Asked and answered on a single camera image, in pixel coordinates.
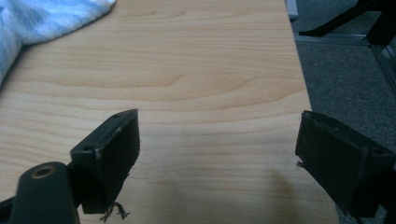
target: light wood surface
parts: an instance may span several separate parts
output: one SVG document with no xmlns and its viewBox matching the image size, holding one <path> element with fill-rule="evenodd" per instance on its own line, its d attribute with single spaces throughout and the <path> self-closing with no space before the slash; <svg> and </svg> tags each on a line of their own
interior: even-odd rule
<svg viewBox="0 0 396 224">
<path fill-rule="evenodd" d="M 107 117 L 139 109 L 141 155 L 107 223 L 337 223 L 294 155 L 309 109 L 284 0 L 118 0 L 28 48 L 0 92 L 0 200 Z M 100 215 L 82 223 L 100 223 Z"/>
</svg>

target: black metal bar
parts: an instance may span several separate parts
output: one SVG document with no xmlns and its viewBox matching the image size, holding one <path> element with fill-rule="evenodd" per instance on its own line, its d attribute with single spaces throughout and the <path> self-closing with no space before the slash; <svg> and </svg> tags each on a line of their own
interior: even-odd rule
<svg viewBox="0 0 396 224">
<path fill-rule="evenodd" d="M 384 8 L 372 29 L 367 34 L 367 39 L 372 45 L 389 45 L 396 36 L 396 3 L 391 1 Z"/>
<path fill-rule="evenodd" d="M 327 33 L 333 31 L 334 29 L 344 25 L 345 23 L 357 18 L 359 15 L 366 11 L 371 10 L 374 7 L 382 4 L 386 0 L 368 0 L 359 1 L 359 3 L 342 13 L 341 15 L 335 17 L 334 19 L 326 22 L 325 24 L 317 27 L 314 30 L 300 32 L 300 35 L 311 35 L 311 36 L 324 36 Z"/>
</svg>

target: wood grain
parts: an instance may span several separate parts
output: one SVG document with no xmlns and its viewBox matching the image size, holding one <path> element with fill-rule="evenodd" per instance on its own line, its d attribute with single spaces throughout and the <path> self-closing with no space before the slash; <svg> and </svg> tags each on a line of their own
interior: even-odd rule
<svg viewBox="0 0 396 224">
<path fill-rule="evenodd" d="M 119 0 L 28 48 L 0 92 L 0 200 L 18 177 L 139 108 L 141 155 L 108 223 L 337 223 L 297 169 L 309 109 L 283 0 Z M 99 215 L 82 223 L 100 223 Z"/>
</svg>

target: metal frame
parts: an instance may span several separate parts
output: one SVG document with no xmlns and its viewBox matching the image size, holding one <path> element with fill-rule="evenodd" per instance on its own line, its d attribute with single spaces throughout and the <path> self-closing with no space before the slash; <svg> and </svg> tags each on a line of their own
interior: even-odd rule
<svg viewBox="0 0 396 224">
<path fill-rule="evenodd" d="M 322 37 L 299 35 L 294 33 L 294 39 L 300 43 L 335 44 L 368 46 L 372 49 L 393 96 L 396 98 L 396 57 L 390 46 L 371 45 L 366 35 L 327 34 Z"/>
</svg>

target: table top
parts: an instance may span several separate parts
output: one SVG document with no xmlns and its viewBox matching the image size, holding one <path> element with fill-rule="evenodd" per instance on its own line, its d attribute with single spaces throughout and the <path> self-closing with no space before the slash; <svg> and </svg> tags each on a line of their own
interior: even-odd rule
<svg viewBox="0 0 396 224">
<path fill-rule="evenodd" d="M 138 108 L 141 154 L 107 223 L 337 223 L 295 142 L 310 109 L 283 0 L 119 0 L 25 49 L 0 92 L 0 200 Z M 81 223 L 101 215 L 80 213 Z"/>
</svg>

